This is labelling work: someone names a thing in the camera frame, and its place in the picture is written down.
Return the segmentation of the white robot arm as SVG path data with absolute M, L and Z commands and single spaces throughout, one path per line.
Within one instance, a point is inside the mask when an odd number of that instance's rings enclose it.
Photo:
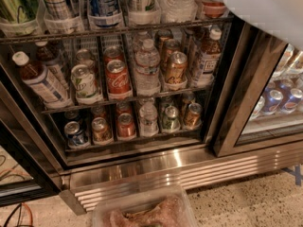
M 236 16 L 280 40 L 303 49 L 303 0 L 196 0 L 221 2 Z

